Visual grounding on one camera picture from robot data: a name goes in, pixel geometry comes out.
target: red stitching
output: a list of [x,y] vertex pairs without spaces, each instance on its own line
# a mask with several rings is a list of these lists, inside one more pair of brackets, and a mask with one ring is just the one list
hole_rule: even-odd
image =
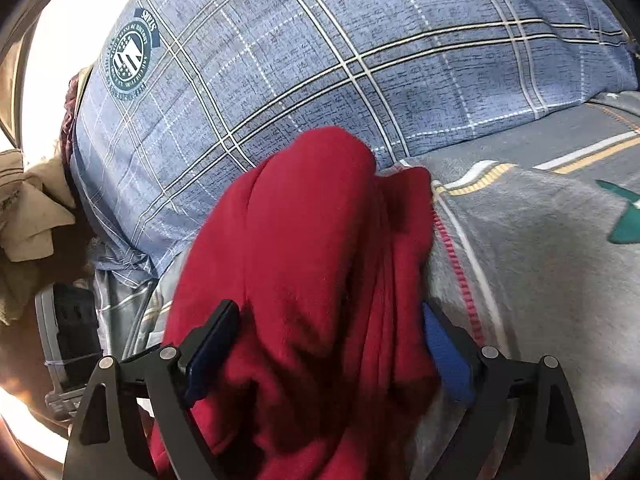
[[476,304],[474,303],[474,298],[471,295],[469,283],[466,280],[465,271],[462,270],[462,265],[460,265],[460,260],[458,259],[458,255],[456,254],[456,249],[453,246],[453,240],[451,240],[451,237],[447,232],[447,228],[442,223],[435,210],[433,210],[433,225],[436,227],[436,230],[438,231],[438,234],[442,239],[442,243],[444,244],[444,247],[447,250],[447,254],[449,255],[449,261],[451,262],[451,266],[453,267],[453,272],[458,279],[458,285],[460,286],[462,299],[464,300],[466,305],[466,314],[469,318],[469,323],[471,323],[471,335],[474,338],[474,341],[479,346],[484,346],[485,339],[484,333],[482,332],[482,324],[480,323],[480,318],[478,316]]

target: plaid shirt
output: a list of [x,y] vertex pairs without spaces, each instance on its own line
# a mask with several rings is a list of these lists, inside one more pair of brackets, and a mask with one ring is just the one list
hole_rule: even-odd
[[302,131],[338,124],[387,168],[637,84],[601,0],[131,0],[72,171],[97,268],[135,288]]

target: orange stitching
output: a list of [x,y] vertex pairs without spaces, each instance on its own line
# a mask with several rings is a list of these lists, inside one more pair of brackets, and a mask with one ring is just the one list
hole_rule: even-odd
[[605,108],[603,105],[596,105],[593,103],[585,103],[585,104],[592,108],[598,108],[599,110],[602,110],[604,113],[614,116],[617,120],[626,124],[626,126],[631,126],[634,130],[637,130],[638,128],[640,128],[638,124],[635,124],[634,122],[630,121],[626,117],[623,117],[622,115],[615,113],[613,110],[610,110],[609,108]]

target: red fabric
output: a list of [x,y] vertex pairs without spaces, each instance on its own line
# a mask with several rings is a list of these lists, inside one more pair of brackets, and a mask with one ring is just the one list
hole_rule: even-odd
[[[260,480],[406,475],[404,444],[437,382],[420,310],[430,176],[375,170],[340,128],[303,134],[229,188],[182,272],[166,343],[223,299],[241,306],[241,335],[193,415],[214,453],[253,442]],[[152,453],[166,471],[158,432]]]

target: blue gripper pad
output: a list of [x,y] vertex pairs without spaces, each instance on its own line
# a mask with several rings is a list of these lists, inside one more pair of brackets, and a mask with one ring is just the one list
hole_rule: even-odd
[[422,304],[427,347],[447,393],[471,406],[476,398],[471,366],[456,349],[427,303]]

